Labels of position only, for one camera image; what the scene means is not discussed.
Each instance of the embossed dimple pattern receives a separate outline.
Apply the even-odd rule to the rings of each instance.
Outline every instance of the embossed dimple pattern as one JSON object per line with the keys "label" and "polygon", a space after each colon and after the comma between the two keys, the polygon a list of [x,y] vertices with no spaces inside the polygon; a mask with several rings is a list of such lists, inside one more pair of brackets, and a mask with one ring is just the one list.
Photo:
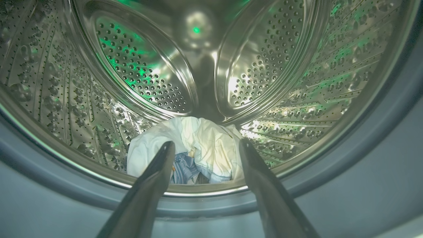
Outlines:
{"label": "embossed dimple pattern", "polygon": [[134,92],[165,110],[191,111],[184,85],[146,38],[109,17],[96,20],[96,34],[108,63]]}
{"label": "embossed dimple pattern", "polygon": [[[130,141],[155,121],[125,107],[87,68],[68,39],[61,4],[0,2],[2,87],[58,140],[87,159],[124,172]],[[240,127],[269,167],[318,142],[375,78],[400,4],[400,0],[331,2],[325,32],[302,77],[270,110]],[[259,19],[228,79],[231,107],[258,100],[290,67],[301,47],[304,8],[300,0],[277,1]],[[94,24],[99,53],[118,80],[152,107],[192,111],[184,80],[148,38],[111,17],[102,15]]]}
{"label": "embossed dimple pattern", "polygon": [[332,1],[326,32],[304,76],[275,107],[242,126],[268,166],[291,159],[336,125],[374,78],[400,4]]}
{"label": "embossed dimple pattern", "polygon": [[298,47],[304,19],[300,0],[278,1],[251,34],[251,51],[241,52],[228,81],[229,105],[256,100],[282,75]]}
{"label": "embossed dimple pattern", "polygon": [[[0,42],[0,52],[9,53],[0,57],[0,70],[8,75],[2,84],[58,140],[124,172],[131,139],[154,123],[126,109],[85,67],[57,15],[60,2],[22,3],[27,5],[7,2],[0,12],[2,36],[5,30],[19,36]],[[12,18],[21,19],[14,28]]]}

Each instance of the white cloth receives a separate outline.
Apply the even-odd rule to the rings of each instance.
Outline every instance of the white cloth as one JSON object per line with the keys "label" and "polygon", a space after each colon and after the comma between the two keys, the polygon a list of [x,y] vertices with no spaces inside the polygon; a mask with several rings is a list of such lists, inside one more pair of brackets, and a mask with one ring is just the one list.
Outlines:
{"label": "white cloth", "polygon": [[197,169],[210,183],[243,178],[239,140],[234,125],[219,126],[204,118],[176,117],[161,122],[131,141],[126,171],[139,177],[166,141],[175,153],[194,154]]}

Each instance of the stainless steel drum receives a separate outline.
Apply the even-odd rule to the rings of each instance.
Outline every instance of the stainless steel drum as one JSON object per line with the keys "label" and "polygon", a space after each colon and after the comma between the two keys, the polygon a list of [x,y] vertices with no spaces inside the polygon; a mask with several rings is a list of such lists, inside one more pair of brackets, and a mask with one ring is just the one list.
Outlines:
{"label": "stainless steel drum", "polygon": [[[135,180],[125,174],[131,139],[175,116],[235,124],[283,176],[368,109],[416,4],[5,0],[1,111],[62,162],[118,186]],[[168,194],[241,189],[171,185]]]}

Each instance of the laundry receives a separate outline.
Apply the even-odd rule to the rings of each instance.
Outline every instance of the laundry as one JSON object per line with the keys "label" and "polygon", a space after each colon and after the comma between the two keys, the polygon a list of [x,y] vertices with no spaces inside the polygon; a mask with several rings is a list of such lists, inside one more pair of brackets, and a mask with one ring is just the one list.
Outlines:
{"label": "laundry", "polygon": [[[204,118],[172,118],[157,124],[131,141],[127,173],[139,177],[163,143],[173,141],[175,154],[191,155],[197,171],[209,179],[210,183],[241,179],[244,177],[239,156],[241,138],[242,135],[234,125],[223,127]],[[184,166],[189,165],[189,160],[183,160]],[[180,174],[176,172],[176,166],[174,167],[174,182],[175,175],[178,181],[185,181],[186,178],[179,177]],[[180,171],[194,173],[192,167],[186,168],[180,168]]]}
{"label": "laundry", "polygon": [[175,184],[195,184],[200,173],[194,163],[194,158],[188,156],[187,152],[175,155],[172,171],[170,183]]}

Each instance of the blue patterned fabric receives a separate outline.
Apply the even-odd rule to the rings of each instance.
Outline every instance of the blue patterned fabric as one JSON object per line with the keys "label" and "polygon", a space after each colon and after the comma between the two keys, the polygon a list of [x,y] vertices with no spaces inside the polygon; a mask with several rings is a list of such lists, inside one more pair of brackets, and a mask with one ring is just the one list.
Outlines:
{"label": "blue patterned fabric", "polygon": [[173,162],[173,174],[170,183],[187,184],[190,179],[200,173],[194,163],[194,159],[188,156],[187,152],[175,155]]}

